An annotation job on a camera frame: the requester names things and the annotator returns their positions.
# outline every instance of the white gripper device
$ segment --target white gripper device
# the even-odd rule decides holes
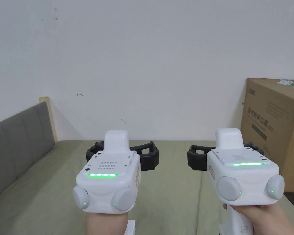
[[[123,214],[135,205],[140,179],[140,157],[130,151],[127,131],[108,131],[103,151],[77,175],[74,199],[85,212]],[[129,220],[125,235],[134,234],[135,221]]]
[[[237,128],[216,131],[217,147],[207,154],[207,172],[221,201],[227,204],[228,222],[221,235],[253,235],[249,219],[233,206],[270,205],[283,195],[285,181],[279,167],[249,147]]]

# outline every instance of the speaker grille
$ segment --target speaker grille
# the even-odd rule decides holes
[[[101,162],[98,169],[114,169],[118,162]]]

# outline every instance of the label on box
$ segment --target label on box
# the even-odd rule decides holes
[[[294,82],[289,79],[281,79],[281,81],[278,81],[277,83],[282,84],[282,85],[286,85],[286,86],[291,85],[291,87],[294,88]]]

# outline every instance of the gripper handle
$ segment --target gripper handle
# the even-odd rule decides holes
[[[241,213],[227,205],[229,214],[228,235],[254,235],[254,228],[251,221]]]

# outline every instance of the green indicator light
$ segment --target green indicator light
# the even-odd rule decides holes
[[[107,176],[117,176],[118,174],[107,174],[107,173],[105,173],[105,174],[101,174],[101,173],[90,173],[89,174],[89,176],[105,176],[105,177],[107,177]]]
[[[263,162],[252,162],[252,163],[235,163],[232,166],[253,166],[253,165],[264,165]]]

